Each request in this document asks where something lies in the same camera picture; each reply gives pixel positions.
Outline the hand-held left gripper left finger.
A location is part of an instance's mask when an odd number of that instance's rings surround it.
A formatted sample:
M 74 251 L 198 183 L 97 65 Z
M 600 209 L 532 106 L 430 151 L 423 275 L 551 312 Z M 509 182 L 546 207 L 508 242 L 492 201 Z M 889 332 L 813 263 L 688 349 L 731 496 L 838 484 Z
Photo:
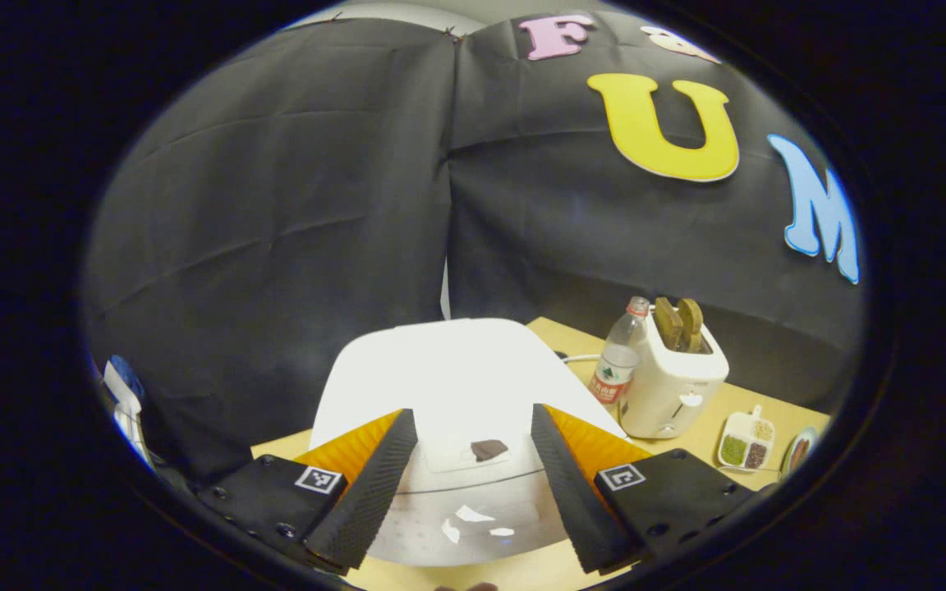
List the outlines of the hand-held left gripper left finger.
M 397 409 L 293 459 L 258 456 L 198 498 L 289 560 L 345 575 L 363 564 L 417 442 L 413 410 Z

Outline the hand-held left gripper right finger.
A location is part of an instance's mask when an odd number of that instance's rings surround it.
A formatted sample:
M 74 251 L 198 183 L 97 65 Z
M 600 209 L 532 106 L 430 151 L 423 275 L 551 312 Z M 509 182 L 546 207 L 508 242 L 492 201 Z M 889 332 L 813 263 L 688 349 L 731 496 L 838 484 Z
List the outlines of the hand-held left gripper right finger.
M 585 572 L 675 561 L 755 497 L 687 450 L 652 454 L 547 404 L 530 438 Z

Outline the white rice cooker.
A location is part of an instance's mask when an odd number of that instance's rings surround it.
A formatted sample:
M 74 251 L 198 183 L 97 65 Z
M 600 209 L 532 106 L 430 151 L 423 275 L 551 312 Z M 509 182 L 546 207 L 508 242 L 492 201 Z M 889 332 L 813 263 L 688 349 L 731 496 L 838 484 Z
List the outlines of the white rice cooker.
M 413 567 L 502 560 L 567 539 L 530 438 L 536 403 L 621 435 L 525 325 L 480 318 L 394 327 L 339 352 L 310 445 L 411 409 L 418 442 L 369 555 Z

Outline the clear plastic water bottle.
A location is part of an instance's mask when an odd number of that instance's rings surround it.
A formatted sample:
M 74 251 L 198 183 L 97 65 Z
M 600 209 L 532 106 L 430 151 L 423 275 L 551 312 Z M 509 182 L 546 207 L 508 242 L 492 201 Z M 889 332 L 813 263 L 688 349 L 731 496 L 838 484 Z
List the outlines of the clear plastic water bottle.
M 639 347 L 646 338 L 650 302 L 642 296 L 628 301 L 626 313 L 609 329 L 588 389 L 600 404 L 612 407 L 631 384 L 641 363 Z

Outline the white toaster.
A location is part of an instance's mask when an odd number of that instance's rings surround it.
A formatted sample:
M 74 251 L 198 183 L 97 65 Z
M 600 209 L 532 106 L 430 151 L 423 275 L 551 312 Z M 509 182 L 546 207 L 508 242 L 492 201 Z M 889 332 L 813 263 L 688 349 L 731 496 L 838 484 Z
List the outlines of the white toaster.
M 665 347 L 654 317 L 631 348 L 639 364 L 621 394 L 617 419 L 627 435 L 646 440 L 676 438 L 691 426 L 728 377 L 729 362 L 709 327 L 700 329 L 700 350 Z

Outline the white divided bean dish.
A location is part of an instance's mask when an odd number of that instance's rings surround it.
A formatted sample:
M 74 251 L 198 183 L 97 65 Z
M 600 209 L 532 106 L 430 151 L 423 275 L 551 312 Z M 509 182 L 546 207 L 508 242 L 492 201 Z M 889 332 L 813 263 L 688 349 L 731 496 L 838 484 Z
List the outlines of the white divided bean dish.
M 777 429 L 762 412 L 763 407 L 755 405 L 748 412 L 732 412 L 724 420 L 716 450 L 716 461 L 721 469 L 754 474 L 769 463 Z

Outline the brown bread slice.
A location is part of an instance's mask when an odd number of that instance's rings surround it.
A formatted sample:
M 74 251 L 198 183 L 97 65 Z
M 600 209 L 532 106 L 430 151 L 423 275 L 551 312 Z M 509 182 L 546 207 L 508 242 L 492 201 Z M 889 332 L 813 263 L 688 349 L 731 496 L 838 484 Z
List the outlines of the brown bread slice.
M 705 321 L 699 304 L 691 298 L 680 299 L 678 317 L 681 319 L 678 350 L 684 353 L 699 353 L 703 344 L 701 329 Z
M 656 298 L 653 311 L 654 325 L 668 350 L 679 351 L 683 321 L 678 310 L 672 306 L 667 298 Z

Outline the pale green plate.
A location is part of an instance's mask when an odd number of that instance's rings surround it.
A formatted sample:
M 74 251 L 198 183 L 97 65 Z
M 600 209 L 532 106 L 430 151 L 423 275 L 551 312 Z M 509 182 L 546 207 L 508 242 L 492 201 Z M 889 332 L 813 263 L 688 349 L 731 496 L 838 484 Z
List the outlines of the pale green plate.
M 803 430 L 801 430 L 799 434 L 797 434 L 791 440 L 791 444 L 788 445 L 788 449 L 786 449 L 786 452 L 784 454 L 784 458 L 781 464 L 781 469 L 780 469 L 781 480 L 787 479 L 789 475 L 792 475 L 793 471 L 797 470 L 799 467 L 801 467 L 805 463 L 805 460 L 807 459 L 808 456 L 810 456 L 810 454 L 812 453 L 812 450 L 814 450 L 815 448 L 815 445 L 817 445 L 818 437 L 819 437 L 818 430 L 810 426 L 810 427 L 804 427 Z M 807 440 L 811 440 L 812 441 L 811 449 L 810 451 L 807 452 L 803 463 L 800 464 L 800 466 L 797 469 L 793 471 L 789 471 L 788 470 L 789 454 L 791 454 L 793 444 L 795 444 L 795 442 L 798 441 L 799 438 L 807 438 Z

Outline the black backdrop cloth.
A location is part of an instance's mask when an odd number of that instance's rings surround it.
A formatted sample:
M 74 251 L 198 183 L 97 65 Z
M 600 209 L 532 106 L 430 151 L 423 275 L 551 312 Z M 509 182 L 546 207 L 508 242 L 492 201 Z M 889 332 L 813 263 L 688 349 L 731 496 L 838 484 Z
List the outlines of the black backdrop cloth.
M 640 16 L 556 11 L 465 37 L 344 18 L 208 72 L 121 161 L 84 262 L 95 358 L 146 386 L 192 480 L 310 428 L 363 334 L 548 318 L 604 334 L 692 298 L 739 387 L 831 412 L 865 336 L 836 167 L 742 72 Z

